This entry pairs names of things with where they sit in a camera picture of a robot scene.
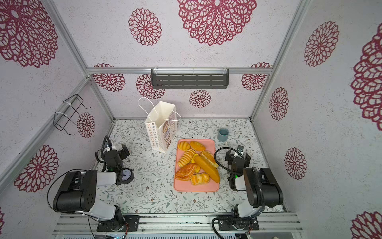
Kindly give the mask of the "long fake baguette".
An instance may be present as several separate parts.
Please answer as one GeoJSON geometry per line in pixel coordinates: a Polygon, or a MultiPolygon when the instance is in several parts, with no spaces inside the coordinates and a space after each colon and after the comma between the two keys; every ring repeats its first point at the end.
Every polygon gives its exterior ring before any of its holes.
{"type": "Polygon", "coordinates": [[[214,182],[220,183],[220,175],[217,168],[215,168],[207,159],[202,156],[195,156],[194,160],[214,182]]]}

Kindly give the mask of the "yellow oval fake bread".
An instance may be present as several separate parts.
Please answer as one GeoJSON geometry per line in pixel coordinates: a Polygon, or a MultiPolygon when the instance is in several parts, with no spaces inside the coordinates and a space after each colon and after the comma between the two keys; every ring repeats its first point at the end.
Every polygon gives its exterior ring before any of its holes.
{"type": "Polygon", "coordinates": [[[192,160],[191,160],[191,163],[194,163],[194,164],[196,164],[196,169],[195,169],[195,174],[198,174],[199,172],[200,172],[200,170],[201,170],[201,167],[196,163],[196,161],[195,161],[195,158],[197,157],[197,156],[199,156],[197,153],[195,153],[194,154],[194,156],[193,156],[193,158],[192,158],[192,160]]]}

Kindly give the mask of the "small twisted fake roll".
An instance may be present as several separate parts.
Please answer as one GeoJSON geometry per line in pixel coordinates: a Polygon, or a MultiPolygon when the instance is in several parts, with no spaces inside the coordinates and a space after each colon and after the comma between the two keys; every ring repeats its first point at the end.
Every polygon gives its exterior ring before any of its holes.
{"type": "Polygon", "coordinates": [[[210,181],[210,176],[206,173],[194,174],[191,178],[191,184],[194,186],[204,185],[209,183],[209,181],[210,181]]]}

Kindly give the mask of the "glazed brown fake pastry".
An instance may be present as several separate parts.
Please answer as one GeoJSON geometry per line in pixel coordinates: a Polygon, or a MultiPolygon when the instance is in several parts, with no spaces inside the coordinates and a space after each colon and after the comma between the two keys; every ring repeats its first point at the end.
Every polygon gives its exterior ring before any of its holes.
{"type": "Polygon", "coordinates": [[[195,173],[197,166],[198,165],[196,163],[185,165],[176,172],[175,179],[181,181],[190,181],[195,173]]]}

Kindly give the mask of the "white paper gift bag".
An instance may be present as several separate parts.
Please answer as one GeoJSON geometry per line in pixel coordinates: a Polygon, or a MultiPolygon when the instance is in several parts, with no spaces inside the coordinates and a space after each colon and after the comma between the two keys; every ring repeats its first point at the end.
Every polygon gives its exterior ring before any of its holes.
{"type": "Polygon", "coordinates": [[[182,119],[176,105],[163,101],[153,104],[147,97],[141,97],[138,105],[147,114],[145,126],[152,149],[166,153],[178,132],[178,121],[182,119]],[[141,106],[140,101],[143,99],[152,105],[150,112],[141,106]]]}

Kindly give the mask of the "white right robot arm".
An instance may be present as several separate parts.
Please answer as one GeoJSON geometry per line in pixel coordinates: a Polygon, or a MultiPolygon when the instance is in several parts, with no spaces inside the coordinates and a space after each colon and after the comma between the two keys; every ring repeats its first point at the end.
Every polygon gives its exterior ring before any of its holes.
{"type": "Polygon", "coordinates": [[[283,193],[269,168],[250,167],[251,157],[244,147],[229,148],[225,155],[230,189],[245,192],[247,200],[232,209],[233,218],[255,218],[265,209],[283,204],[283,193]]]}

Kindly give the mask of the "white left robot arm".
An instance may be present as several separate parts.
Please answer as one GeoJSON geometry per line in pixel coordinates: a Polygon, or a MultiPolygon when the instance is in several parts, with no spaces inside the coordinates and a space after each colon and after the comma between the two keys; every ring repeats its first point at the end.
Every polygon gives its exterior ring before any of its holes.
{"type": "Polygon", "coordinates": [[[121,209],[96,197],[99,186],[129,184],[134,179],[132,169],[123,167],[123,159],[130,152],[125,144],[121,150],[108,143],[101,149],[105,169],[79,171],[71,170],[64,175],[51,205],[55,212],[81,214],[98,222],[98,232],[119,232],[129,229],[121,209]]]}

